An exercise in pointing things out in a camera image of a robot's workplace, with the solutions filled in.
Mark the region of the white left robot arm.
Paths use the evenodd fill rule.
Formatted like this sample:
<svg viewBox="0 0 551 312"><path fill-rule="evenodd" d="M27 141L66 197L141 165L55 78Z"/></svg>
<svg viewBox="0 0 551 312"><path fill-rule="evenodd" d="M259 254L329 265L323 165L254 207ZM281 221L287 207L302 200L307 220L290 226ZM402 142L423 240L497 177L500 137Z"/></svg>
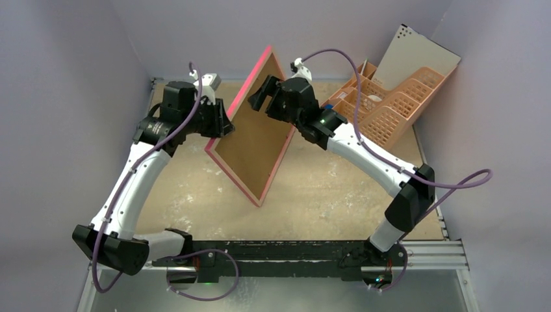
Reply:
<svg viewBox="0 0 551 312"><path fill-rule="evenodd" d="M211 74L188 83L170 81L162 101L142 119L133 137L123 172L100 212L88 225L75 227L72 239L93 265L133 276L149 261L170 258L185 266L193 260L191 234L172 228L136 235L145 201L160 173L188 135L222 138L234 131L219 84Z"/></svg>

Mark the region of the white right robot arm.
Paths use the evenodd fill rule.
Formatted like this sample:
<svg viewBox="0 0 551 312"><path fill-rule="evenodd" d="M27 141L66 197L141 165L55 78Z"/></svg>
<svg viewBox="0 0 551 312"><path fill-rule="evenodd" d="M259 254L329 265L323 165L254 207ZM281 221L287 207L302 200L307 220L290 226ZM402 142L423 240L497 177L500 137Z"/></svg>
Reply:
<svg viewBox="0 0 551 312"><path fill-rule="evenodd" d="M365 243L366 259L375 265L384 262L394 244L413 230L435 201L434 187L420 182L434 181L433 168L405 162L363 135L356 135L343 115L319 106L313 87L305 78L282 80L269 75L247 98L255 111L266 100L268 117L292 124L306 141L346 159L392 197L383 220Z"/></svg>

